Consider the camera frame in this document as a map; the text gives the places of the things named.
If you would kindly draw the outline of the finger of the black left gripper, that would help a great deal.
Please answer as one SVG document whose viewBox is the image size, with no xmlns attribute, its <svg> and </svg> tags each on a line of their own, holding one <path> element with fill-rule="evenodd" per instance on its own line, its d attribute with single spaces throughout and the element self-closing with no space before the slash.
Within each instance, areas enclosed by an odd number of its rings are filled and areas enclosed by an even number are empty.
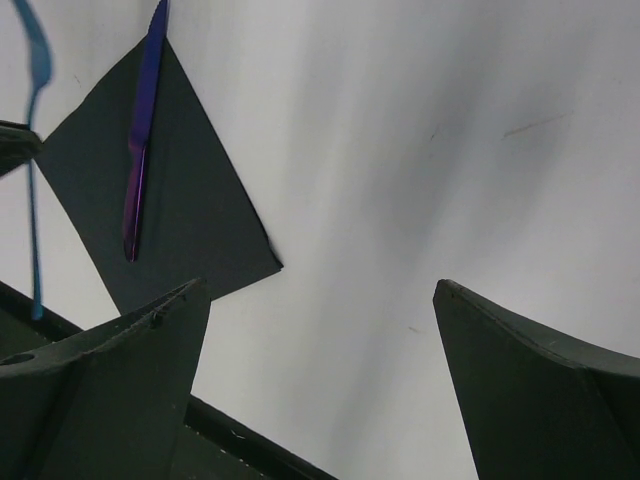
<svg viewBox="0 0 640 480">
<path fill-rule="evenodd" d="M 43 149 L 41 138 L 26 124 L 0 121 L 0 175 L 5 176 L 36 157 Z"/>
</svg>

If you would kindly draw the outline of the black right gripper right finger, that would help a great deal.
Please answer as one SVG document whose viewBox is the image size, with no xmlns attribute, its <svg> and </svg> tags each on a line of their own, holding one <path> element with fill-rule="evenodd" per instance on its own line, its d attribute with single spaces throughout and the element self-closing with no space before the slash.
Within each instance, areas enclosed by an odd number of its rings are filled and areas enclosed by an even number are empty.
<svg viewBox="0 0 640 480">
<path fill-rule="evenodd" d="M 451 280 L 433 305 L 479 478 L 638 478 L 638 358 Z"/>
</svg>

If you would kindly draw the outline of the blue metal fork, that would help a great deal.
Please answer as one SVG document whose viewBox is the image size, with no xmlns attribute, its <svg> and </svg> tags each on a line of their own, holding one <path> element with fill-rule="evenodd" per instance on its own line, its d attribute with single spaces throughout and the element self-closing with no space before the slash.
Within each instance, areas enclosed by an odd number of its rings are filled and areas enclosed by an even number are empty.
<svg viewBox="0 0 640 480">
<path fill-rule="evenodd" d="M 29 132 L 34 133 L 33 124 L 38 100 L 42 90 L 49 85 L 53 76 L 52 53 L 41 22 L 30 5 L 30 2 L 26 0 L 15 0 L 12 4 L 18 14 L 27 40 L 31 88 L 26 105 L 25 120 Z M 42 304 L 41 264 L 36 199 L 37 191 L 34 166 L 34 160 L 40 153 L 41 149 L 41 143 L 38 143 L 34 148 L 34 152 L 31 154 L 30 159 L 27 161 L 33 298 L 31 318 L 33 320 L 40 320 L 44 313 Z"/>
</svg>

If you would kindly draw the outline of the purple blue metal knife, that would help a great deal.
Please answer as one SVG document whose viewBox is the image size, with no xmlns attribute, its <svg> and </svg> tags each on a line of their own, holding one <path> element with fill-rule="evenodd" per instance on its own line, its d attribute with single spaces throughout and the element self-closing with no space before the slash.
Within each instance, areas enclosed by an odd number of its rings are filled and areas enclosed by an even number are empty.
<svg viewBox="0 0 640 480">
<path fill-rule="evenodd" d="M 122 222 L 123 249 L 127 261 L 138 257 L 144 210 L 147 146 L 153 124 L 164 41 L 168 29 L 169 4 L 161 0 L 151 19 L 140 62 L 128 148 L 132 158 Z"/>
</svg>

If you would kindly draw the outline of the black paper napkin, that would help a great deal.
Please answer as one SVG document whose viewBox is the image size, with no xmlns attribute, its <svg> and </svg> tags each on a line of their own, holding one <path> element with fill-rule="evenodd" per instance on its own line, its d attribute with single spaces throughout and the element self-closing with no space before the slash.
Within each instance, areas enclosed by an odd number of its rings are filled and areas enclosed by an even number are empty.
<svg viewBox="0 0 640 480">
<path fill-rule="evenodd" d="M 125 258 L 128 133 L 142 54 L 136 46 L 117 62 L 37 159 L 121 313 L 195 278 L 216 299 L 282 267 L 171 47 L 163 50 L 140 255 Z"/>
</svg>

